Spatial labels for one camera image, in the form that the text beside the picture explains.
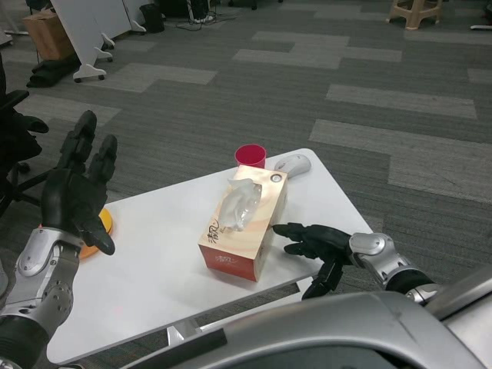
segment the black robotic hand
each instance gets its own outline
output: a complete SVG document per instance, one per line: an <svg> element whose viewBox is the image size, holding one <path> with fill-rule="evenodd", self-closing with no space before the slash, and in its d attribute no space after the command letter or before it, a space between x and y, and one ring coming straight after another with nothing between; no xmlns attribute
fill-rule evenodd
<svg viewBox="0 0 492 369"><path fill-rule="evenodd" d="M308 227L299 223L276 224L273 229L276 234L296 242L284 247L288 254L320 258L324 262L302 299L317 298L334 291L343 274L342 267L352 265L349 258L352 252L348 243L351 236L318 224Z"/></svg>
<svg viewBox="0 0 492 369"><path fill-rule="evenodd" d="M106 136L99 153L92 159L88 176L83 175L85 161L92 150L96 122L95 114L86 111L65 139L58 165L48 176L42 193L42 224L67 231L111 255L115 245L106 233L99 212L108 197L106 184L115 171L115 136Z"/></svg>

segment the chair wheel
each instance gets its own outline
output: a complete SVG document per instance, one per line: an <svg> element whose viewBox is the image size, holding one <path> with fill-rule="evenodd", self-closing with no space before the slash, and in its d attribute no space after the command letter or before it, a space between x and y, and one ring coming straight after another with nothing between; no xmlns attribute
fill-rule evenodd
<svg viewBox="0 0 492 369"><path fill-rule="evenodd" d="M28 163L18 163L17 169L19 173L26 174L31 170Z"/></svg>

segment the orange tissue box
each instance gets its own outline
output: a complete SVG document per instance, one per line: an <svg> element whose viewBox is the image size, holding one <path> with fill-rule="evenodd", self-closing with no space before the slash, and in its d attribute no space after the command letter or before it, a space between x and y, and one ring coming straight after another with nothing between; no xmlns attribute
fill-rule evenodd
<svg viewBox="0 0 492 369"><path fill-rule="evenodd" d="M250 178L261 186L261 196L251 220L242 231L219 224L222 202L233 191L229 186L198 241L207 267L258 281L267 249L271 224L280 220L287 197L287 175L279 171L240 165L234 180Z"/></svg>

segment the red cup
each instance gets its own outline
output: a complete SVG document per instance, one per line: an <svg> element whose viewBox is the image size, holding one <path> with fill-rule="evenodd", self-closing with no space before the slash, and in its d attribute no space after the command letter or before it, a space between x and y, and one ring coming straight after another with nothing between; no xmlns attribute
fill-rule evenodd
<svg viewBox="0 0 492 369"><path fill-rule="evenodd" d="M234 154L238 165L264 168L267 159L267 150L260 145L249 144L241 146Z"/></svg>

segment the computer mouse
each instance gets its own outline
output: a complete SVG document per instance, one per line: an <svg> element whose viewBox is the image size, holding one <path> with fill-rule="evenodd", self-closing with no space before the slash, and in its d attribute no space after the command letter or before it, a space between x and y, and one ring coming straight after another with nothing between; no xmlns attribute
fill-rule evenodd
<svg viewBox="0 0 492 369"><path fill-rule="evenodd" d="M311 162L306 155L294 154L281 159L276 165L276 171L287 173L287 178L295 177L311 169Z"/></svg>

